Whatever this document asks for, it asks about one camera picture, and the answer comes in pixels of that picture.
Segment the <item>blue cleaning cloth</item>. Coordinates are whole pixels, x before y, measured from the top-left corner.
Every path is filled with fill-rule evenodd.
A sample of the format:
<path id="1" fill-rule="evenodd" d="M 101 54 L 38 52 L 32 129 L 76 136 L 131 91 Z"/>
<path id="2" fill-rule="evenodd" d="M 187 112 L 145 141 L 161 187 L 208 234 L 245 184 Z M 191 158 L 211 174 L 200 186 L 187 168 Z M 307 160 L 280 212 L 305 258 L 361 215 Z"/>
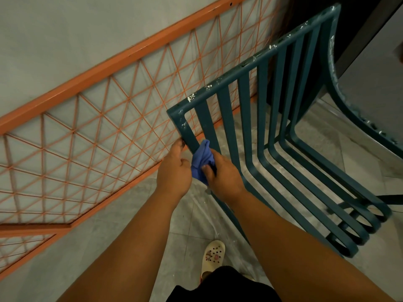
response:
<path id="1" fill-rule="evenodd" d="M 213 170 L 214 174 L 216 175 L 216 173 L 217 173 L 214 155 L 211 152 L 211 148 L 209 145 L 210 145 L 209 140 L 203 140 L 201 142 L 199 148 L 193 154 L 192 161 L 191 161 L 192 177 L 194 179 L 199 180 L 201 183 L 205 184 L 207 187 L 209 186 L 208 180 L 207 180 L 202 168 L 205 165 L 209 165 L 210 168 Z"/>

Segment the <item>person's left hand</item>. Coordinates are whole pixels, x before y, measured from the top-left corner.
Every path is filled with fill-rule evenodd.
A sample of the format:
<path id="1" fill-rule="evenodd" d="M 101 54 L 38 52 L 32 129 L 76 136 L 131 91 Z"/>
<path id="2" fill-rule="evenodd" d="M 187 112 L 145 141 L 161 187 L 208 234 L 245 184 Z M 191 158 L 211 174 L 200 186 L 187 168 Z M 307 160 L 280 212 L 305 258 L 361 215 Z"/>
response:
<path id="1" fill-rule="evenodd" d="M 183 148 L 184 141 L 179 138 L 162 160 L 157 174 L 156 193 L 175 203 L 184 197 L 192 183 L 192 173 L 180 170 Z"/>

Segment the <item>teal metal slatted chair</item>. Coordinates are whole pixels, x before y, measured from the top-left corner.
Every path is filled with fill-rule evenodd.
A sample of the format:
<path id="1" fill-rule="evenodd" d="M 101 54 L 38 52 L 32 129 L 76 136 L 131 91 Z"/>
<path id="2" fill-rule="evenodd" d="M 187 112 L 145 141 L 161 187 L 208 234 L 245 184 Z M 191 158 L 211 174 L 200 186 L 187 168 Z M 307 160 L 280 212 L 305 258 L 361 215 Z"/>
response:
<path id="1" fill-rule="evenodd" d="M 372 140 L 403 159 L 403 145 L 365 118 L 341 92 L 334 43 L 336 3 L 171 107 L 167 113 L 193 155 L 202 146 L 185 113 L 195 110 L 205 138 L 220 152 L 208 99 L 216 96 L 231 161 L 246 190 L 276 204 L 303 230 L 352 258 L 391 216 L 376 196 L 297 136 L 296 124 L 326 88 L 338 109 Z"/>

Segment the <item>person's right forearm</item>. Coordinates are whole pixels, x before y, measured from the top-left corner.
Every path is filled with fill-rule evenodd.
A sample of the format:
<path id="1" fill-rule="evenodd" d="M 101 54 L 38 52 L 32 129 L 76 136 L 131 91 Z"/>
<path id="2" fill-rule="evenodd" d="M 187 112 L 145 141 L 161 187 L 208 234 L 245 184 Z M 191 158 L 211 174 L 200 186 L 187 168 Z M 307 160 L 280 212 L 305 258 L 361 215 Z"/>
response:
<path id="1" fill-rule="evenodd" d="M 229 190 L 233 210 L 283 302 L 395 302 L 352 264 L 264 205 L 247 190 Z"/>

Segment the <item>person's right hand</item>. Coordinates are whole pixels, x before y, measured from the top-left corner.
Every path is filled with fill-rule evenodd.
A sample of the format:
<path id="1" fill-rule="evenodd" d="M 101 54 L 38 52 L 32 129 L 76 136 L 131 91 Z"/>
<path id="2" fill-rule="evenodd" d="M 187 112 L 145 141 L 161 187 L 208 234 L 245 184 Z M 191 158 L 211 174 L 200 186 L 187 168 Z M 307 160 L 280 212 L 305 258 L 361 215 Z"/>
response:
<path id="1" fill-rule="evenodd" d="M 239 170 L 231 160 L 211 149 L 216 165 L 216 179 L 209 184 L 211 191 L 224 203 L 232 206 L 241 199 L 247 190 L 241 178 Z"/>

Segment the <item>cream clog shoe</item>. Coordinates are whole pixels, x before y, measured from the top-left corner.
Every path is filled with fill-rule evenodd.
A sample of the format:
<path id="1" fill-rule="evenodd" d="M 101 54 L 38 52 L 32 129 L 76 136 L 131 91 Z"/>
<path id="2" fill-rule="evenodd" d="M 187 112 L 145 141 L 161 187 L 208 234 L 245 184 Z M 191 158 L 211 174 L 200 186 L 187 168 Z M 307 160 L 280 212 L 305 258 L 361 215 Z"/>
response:
<path id="1" fill-rule="evenodd" d="M 222 266 L 225 249 L 225 244 L 220 240 L 214 240 L 207 245 L 202 259 L 201 282 L 208 274 Z"/>

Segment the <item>black shorts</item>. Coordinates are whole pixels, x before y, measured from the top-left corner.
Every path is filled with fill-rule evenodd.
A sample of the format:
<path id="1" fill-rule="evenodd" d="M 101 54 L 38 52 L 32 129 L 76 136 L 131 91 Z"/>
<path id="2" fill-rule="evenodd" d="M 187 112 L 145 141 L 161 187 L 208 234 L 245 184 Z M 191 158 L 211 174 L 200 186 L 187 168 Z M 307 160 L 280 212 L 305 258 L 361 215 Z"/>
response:
<path id="1" fill-rule="evenodd" d="M 193 290 L 177 285 L 166 302 L 282 302 L 269 285 L 255 282 L 230 266 L 222 266 Z"/>

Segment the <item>person's left forearm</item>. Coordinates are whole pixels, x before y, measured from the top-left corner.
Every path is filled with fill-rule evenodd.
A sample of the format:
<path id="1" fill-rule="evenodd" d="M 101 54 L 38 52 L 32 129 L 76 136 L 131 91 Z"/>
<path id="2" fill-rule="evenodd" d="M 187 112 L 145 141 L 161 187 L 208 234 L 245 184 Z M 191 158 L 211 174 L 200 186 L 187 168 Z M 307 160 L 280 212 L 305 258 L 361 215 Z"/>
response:
<path id="1" fill-rule="evenodd" d="M 149 302 L 173 212 L 188 190 L 157 187 L 120 235 L 57 302 Z"/>

